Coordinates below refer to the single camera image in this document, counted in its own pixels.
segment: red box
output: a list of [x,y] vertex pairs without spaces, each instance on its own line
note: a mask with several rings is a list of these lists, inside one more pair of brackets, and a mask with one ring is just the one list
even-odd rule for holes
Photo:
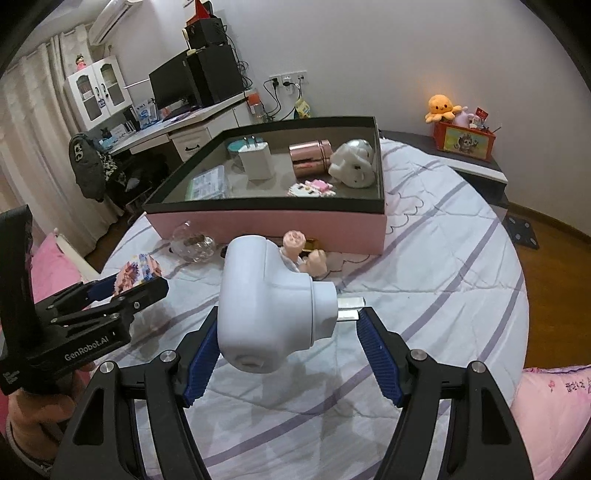
[[433,138],[438,150],[490,161],[496,135],[474,128],[438,122],[433,130]]

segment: orange octopus plush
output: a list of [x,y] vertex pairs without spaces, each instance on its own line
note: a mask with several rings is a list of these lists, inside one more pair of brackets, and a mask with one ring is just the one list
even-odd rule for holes
[[460,113],[462,107],[459,105],[453,106],[452,101],[445,95],[433,95],[429,99],[429,113],[425,115],[425,121],[440,122],[442,119],[453,120],[456,113]]

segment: pink blanket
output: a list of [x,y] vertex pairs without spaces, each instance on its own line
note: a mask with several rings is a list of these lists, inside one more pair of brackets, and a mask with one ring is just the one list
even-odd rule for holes
[[550,480],[591,417],[591,365],[526,369],[511,412],[535,480]]
[[[31,261],[31,283],[35,302],[81,280],[80,272],[57,246],[53,233],[47,235]],[[0,392],[0,431],[5,434],[8,399]]]

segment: white plastic object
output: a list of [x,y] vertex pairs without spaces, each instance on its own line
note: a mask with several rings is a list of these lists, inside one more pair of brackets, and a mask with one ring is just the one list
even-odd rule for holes
[[279,247],[258,235],[228,245],[217,310],[217,342],[237,369],[266,374],[287,356],[332,336],[335,285],[288,269]]
[[374,184],[374,149],[366,140],[350,140],[330,157],[329,174],[353,189]]
[[90,45],[104,43],[128,12],[142,4],[143,0],[111,0],[100,12],[88,31]]
[[273,159],[267,142],[258,142],[255,137],[245,138],[246,145],[238,150],[242,167],[248,180],[268,180],[273,177]]
[[285,92],[287,95],[291,95],[292,93],[294,93],[294,86],[292,85],[293,81],[291,80],[291,76],[284,75],[281,79],[281,83],[283,84],[283,87],[285,88]]

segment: white power adapter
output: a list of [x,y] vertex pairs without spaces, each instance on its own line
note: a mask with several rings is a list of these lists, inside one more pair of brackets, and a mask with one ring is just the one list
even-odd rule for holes
[[294,86],[292,85],[291,77],[289,75],[283,77],[283,86],[285,87],[287,95],[294,93]]
[[252,143],[245,137],[245,145],[238,150],[246,176],[248,180],[268,180],[275,174],[269,144],[251,139]]

